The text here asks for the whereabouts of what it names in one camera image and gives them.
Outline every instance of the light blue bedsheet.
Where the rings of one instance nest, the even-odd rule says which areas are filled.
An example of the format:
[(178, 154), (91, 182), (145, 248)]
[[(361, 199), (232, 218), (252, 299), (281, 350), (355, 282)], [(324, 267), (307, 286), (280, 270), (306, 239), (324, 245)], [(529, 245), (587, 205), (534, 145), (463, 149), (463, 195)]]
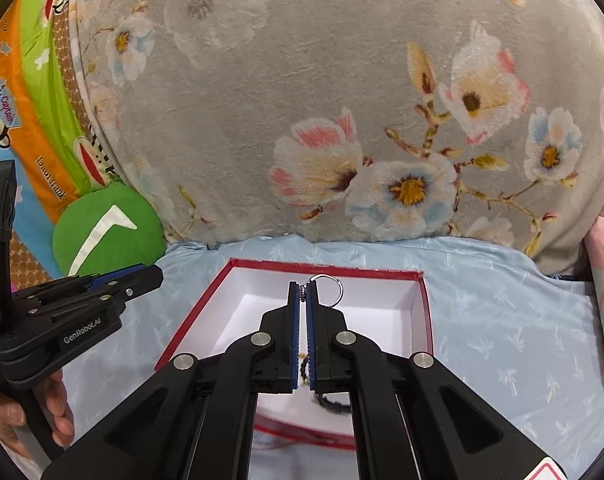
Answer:
[[(66, 367), (78, 436), (152, 375), (183, 318), (233, 257), (422, 270), (435, 356), (556, 459), (569, 480), (602, 450), (604, 343), (592, 285), (546, 278), (521, 253), (450, 237), (310, 244), (288, 236), (217, 251), (172, 247), (159, 261), (162, 287), (128, 303), (124, 328)], [(357, 478), (351, 452), (258, 448), (252, 480)]]

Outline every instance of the metal key ring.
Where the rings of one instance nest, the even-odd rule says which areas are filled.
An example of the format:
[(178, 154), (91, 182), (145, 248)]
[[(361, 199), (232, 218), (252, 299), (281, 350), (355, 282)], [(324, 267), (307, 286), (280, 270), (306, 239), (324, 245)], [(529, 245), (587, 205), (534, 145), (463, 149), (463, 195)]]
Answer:
[(339, 286), (338, 300), (335, 303), (333, 303), (333, 304), (326, 305), (327, 308), (333, 308), (334, 306), (336, 306), (341, 301), (342, 297), (344, 296), (344, 287), (342, 286), (340, 280), (338, 280), (337, 278), (335, 278), (335, 276), (330, 276), (329, 274), (316, 274), (316, 275), (312, 276), (308, 281), (309, 282), (314, 282), (315, 280), (317, 280), (319, 278), (328, 278), (329, 280), (333, 280)]

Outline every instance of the blue gripper pad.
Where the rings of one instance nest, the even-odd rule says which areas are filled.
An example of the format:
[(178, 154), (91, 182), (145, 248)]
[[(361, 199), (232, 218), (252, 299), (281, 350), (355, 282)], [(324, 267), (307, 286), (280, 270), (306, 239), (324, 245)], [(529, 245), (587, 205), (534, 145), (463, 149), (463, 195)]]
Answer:
[(315, 325), (313, 323), (313, 299), (306, 285), (306, 342), (308, 352), (308, 377), (311, 383), (311, 389), (315, 389)]
[(111, 282), (112, 280), (116, 280), (122, 276), (129, 274), (130, 272), (134, 272), (143, 268), (143, 265), (136, 265), (132, 267), (127, 267), (126, 269), (114, 270), (113, 272), (109, 272), (108, 274), (102, 274), (101, 276), (96, 276), (88, 290), (95, 290), (96, 288), (106, 285), (106, 283)]
[(291, 388), (297, 389), (300, 353), (300, 286), (296, 285), (293, 299), (293, 333), (291, 334)]

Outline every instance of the gray floral cushion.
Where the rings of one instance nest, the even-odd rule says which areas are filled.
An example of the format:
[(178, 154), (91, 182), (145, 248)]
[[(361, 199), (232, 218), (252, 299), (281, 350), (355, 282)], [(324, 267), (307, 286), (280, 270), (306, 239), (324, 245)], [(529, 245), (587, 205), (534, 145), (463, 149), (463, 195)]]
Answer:
[(170, 240), (481, 238), (574, 266), (604, 208), (593, 0), (72, 0), (102, 143)]

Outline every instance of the green pillow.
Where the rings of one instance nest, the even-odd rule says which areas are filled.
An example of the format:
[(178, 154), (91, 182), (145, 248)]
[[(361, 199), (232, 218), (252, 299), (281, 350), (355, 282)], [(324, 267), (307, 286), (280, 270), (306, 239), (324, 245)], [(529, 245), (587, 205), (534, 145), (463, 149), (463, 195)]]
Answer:
[(55, 260), (68, 276), (152, 265), (165, 248), (157, 213), (120, 182), (70, 204), (53, 232)]

